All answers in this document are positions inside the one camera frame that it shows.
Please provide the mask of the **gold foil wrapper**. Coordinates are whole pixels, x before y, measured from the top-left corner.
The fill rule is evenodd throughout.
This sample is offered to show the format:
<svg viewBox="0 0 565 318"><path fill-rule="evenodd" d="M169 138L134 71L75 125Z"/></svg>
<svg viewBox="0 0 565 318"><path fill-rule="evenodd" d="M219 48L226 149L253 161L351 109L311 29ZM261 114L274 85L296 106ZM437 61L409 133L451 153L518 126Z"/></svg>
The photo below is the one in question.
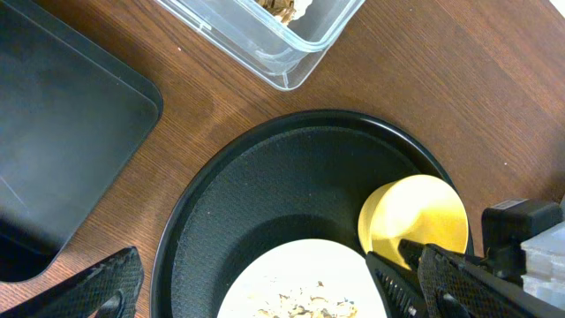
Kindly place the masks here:
<svg viewBox="0 0 565 318"><path fill-rule="evenodd" d="M294 0L255 0L255 3L268 11L284 25L288 25L297 12L294 8Z"/></svg>

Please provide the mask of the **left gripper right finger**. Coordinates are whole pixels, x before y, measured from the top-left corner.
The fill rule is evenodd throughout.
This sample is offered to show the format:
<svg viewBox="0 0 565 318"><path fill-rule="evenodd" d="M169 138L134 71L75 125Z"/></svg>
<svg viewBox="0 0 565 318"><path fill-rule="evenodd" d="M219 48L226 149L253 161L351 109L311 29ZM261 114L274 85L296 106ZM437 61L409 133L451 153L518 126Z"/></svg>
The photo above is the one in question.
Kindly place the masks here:
<svg viewBox="0 0 565 318"><path fill-rule="evenodd" d="M564 318L564 311L439 246L428 244L418 280L431 317Z"/></svg>

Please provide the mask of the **white tissue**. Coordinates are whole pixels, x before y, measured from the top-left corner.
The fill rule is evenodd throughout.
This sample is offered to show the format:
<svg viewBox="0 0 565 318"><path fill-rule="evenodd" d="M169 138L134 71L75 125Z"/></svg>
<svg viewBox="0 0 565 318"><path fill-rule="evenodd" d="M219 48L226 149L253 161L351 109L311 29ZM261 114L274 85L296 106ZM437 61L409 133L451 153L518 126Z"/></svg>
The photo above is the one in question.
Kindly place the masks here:
<svg viewBox="0 0 565 318"><path fill-rule="evenodd" d="M305 15L307 8L313 3L313 0L293 0L292 3L294 9L292 19L297 20Z"/></svg>

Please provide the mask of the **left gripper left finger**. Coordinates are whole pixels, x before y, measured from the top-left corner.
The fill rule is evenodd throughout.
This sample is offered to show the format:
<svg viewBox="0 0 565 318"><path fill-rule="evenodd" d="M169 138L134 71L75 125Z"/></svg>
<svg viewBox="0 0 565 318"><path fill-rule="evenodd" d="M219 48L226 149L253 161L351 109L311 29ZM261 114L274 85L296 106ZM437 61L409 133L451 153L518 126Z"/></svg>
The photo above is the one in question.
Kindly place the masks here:
<svg viewBox="0 0 565 318"><path fill-rule="evenodd" d="M133 317L143 281L139 251L128 246L1 317Z"/></svg>

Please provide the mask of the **food scraps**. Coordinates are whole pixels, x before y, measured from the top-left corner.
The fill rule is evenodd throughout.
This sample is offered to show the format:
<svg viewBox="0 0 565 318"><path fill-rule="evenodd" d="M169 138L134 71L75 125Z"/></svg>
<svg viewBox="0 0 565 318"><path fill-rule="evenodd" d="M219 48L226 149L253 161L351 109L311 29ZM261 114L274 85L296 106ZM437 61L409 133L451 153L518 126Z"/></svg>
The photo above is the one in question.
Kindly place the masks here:
<svg viewBox="0 0 565 318"><path fill-rule="evenodd" d="M278 291L260 300L252 311L252 317L260 318L354 318L358 314L354 301L328 289L321 281Z"/></svg>

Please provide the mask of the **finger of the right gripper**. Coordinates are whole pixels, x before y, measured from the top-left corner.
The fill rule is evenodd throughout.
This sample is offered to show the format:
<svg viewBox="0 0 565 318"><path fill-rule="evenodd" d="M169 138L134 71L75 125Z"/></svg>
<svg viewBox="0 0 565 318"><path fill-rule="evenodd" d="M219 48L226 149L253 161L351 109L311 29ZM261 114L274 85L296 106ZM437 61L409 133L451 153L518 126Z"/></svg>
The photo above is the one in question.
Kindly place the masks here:
<svg viewBox="0 0 565 318"><path fill-rule="evenodd" d="M405 238L402 238L398 245L398 251L410 269L418 269L423 250L423 244Z"/></svg>
<svg viewBox="0 0 565 318"><path fill-rule="evenodd" d="M383 299L387 317L428 317L426 300L414 271L375 252L366 255L365 263Z"/></svg>

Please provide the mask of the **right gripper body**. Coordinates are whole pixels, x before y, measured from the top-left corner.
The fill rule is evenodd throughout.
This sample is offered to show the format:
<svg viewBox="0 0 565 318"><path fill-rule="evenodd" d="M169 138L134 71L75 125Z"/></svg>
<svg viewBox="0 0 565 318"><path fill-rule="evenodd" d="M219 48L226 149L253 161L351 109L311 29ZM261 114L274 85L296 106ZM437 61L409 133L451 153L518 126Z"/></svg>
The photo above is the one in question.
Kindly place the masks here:
<svg viewBox="0 0 565 318"><path fill-rule="evenodd" d="M521 243L563 220L553 201L510 199L486 208L481 216L486 267L494 276L522 285L526 256Z"/></svg>

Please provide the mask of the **grey plate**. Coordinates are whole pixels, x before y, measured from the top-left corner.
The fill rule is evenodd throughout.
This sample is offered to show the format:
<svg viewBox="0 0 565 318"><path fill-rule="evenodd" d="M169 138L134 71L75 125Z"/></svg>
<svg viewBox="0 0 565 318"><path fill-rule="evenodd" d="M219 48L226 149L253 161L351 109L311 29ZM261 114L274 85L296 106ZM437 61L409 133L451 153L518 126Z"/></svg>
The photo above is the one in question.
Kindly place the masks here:
<svg viewBox="0 0 565 318"><path fill-rule="evenodd" d="M354 318L387 315L365 258L339 243L310 238L278 246L253 261L229 288L217 316L252 317L269 295L318 281L355 302L359 314Z"/></svg>

